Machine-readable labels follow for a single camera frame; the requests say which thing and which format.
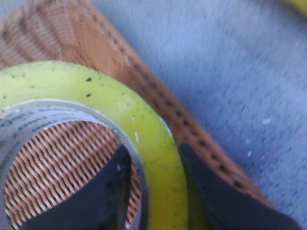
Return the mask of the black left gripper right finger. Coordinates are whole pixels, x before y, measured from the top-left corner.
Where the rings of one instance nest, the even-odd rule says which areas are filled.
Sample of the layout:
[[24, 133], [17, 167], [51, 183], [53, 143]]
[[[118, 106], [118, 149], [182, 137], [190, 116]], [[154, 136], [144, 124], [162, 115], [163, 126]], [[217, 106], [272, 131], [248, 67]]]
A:
[[187, 143], [178, 147], [188, 179], [191, 221], [194, 229], [300, 230], [285, 215], [229, 185]]

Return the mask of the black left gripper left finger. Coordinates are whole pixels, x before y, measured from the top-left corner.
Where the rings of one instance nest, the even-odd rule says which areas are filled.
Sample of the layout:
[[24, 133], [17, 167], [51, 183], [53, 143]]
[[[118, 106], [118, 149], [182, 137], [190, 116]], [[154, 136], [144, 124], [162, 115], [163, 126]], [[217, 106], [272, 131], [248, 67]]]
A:
[[78, 192], [27, 220], [22, 230], [123, 230], [127, 217], [131, 157], [119, 145], [99, 173]]

